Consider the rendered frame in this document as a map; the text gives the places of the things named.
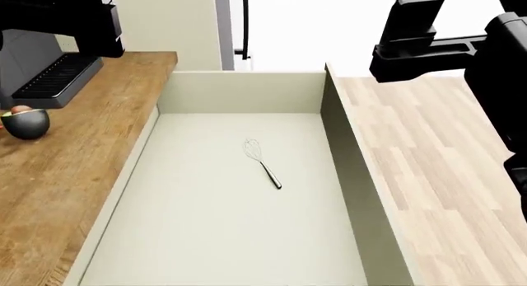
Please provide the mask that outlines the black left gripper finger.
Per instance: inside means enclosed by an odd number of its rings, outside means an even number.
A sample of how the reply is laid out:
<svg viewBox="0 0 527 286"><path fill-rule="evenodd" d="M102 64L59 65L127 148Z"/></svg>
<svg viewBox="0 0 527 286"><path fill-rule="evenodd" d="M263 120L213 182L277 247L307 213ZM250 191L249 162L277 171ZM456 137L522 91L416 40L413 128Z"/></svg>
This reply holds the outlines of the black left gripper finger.
<svg viewBox="0 0 527 286"><path fill-rule="evenodd" d="M120 58L124 54L122 28L117 7L100 4L82 10L75 33L79 52L104 58Z"/></svg>

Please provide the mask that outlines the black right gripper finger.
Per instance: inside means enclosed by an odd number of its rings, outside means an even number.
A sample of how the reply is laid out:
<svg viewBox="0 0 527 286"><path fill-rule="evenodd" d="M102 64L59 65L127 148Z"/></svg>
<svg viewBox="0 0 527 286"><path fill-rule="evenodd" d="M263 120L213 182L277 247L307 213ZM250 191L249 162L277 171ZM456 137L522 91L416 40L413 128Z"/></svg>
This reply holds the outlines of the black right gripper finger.
<svg viewBox="0 0 527 286"><path fill-rule="evenodd" d="M464 69L486 38L485 35L471 35L376 45L370 72L377 82L402 82L426 73Z"/></svg>
<svg viewBox="0 0 527 286"><path fill-rule="evenodd" d="M430 45L433 26L445 0L396 0L380 38L381 45Z"/></svg>

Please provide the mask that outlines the cream open drawer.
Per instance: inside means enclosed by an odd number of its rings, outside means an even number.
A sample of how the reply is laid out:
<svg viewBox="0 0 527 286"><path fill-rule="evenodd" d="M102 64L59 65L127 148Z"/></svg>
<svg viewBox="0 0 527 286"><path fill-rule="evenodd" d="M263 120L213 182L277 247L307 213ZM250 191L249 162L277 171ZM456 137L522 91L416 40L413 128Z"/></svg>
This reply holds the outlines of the cream open drawer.
<svg viewBox="0 0 527 286"><path fill-rule="evenodd" d="M328 71L174 73L155 115L68 286L415 284Z"/></svg>

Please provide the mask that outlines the grey coffee machine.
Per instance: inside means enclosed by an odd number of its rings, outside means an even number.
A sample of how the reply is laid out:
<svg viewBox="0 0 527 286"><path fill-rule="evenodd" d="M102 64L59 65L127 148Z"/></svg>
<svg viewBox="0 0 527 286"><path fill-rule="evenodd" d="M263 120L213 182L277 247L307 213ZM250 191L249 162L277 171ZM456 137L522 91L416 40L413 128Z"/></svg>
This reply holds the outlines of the grey coffee machine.
<svg viewBox="0 0 527 286"><path fill-rule="evenodd" d="M61 50L54 35L26 30L4 30L0 49L0 101L11 97L13 105L54 110L65 107L83 87L69 89L54 99L14 99L12 94L57 60Z"/></svg>

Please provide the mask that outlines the black ribbed drip tray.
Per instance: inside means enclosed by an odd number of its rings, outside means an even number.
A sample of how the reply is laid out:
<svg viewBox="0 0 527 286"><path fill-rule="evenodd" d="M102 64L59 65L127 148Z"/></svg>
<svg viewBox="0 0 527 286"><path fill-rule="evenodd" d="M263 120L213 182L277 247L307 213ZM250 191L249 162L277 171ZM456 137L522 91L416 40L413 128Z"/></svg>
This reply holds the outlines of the black ribbed drip tray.
<svg viewBox="0 0 527 286"><path fill-rule="evenodd" d="M41 73L12 94L14 99L54 99L69 89L79 88L100 70L101 58L80 53L64 53Z"/></svg>

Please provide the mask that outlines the cream tall cabinet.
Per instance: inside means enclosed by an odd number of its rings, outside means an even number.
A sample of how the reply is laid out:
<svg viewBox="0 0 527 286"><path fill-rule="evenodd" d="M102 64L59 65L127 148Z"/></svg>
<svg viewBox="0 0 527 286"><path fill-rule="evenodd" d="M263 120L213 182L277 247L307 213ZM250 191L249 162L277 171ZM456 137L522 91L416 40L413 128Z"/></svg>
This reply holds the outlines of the cream tall cabinet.
<svg viewBox="0 0 527 286"><path fill-rule="evenodd" d="M114 0L128 51L175 51L180 70L221 70L215 0Z"/></svg>

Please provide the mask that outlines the white fridge door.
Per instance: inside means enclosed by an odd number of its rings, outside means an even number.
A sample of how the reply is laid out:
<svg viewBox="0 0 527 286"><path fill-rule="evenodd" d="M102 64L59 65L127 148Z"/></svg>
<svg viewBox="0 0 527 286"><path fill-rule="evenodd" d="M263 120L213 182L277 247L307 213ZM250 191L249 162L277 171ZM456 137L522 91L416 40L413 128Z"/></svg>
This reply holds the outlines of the white fridge door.
<svg viewBox="0 0 527 286"><path fill-rule="evenodd" d="M366 77L394 0L249 0L248 60L236 70L315 71L329 64ZM233 44L243 47L242 0L231 0Z"/></svg>

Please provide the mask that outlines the light wood counter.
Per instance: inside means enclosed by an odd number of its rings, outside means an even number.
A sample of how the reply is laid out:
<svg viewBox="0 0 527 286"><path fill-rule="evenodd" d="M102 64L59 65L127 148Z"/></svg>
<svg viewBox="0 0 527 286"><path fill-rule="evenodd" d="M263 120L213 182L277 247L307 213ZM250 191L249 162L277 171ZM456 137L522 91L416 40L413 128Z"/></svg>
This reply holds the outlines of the light wood counter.
<svg viewBox="0 0 527 286"><path fill-rule="evenodd" d="M465 82L328 74L413 282L527 286L509 153Z"/></svg>

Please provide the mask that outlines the black round bowl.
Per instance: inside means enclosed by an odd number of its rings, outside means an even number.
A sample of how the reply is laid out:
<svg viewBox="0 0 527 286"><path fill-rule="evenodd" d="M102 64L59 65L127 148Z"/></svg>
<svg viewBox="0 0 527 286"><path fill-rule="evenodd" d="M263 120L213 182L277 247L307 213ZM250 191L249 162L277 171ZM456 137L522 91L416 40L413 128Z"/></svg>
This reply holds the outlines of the black round bowl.
<svg viewBox="0 0 527 286"><path fill-rule="evenodd" d="M50 119L46 110L31 110L9 117L0 117L4 129L13 137L24 140L43 137L49 130Z"/></svg>

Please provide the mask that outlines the dark wood counter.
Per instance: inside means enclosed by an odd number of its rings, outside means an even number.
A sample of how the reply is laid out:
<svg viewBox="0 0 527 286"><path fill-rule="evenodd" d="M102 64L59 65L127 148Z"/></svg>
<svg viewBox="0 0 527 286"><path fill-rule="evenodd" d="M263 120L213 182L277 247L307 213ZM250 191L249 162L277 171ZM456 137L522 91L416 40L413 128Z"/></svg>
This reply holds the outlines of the dark wood counter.
<svg viewBox="0 0 527 286"><path fill-rule="evenodd" d="M41 139L0 130L0 286L63 286L178 63L130 52L103 68Z"/></svg>

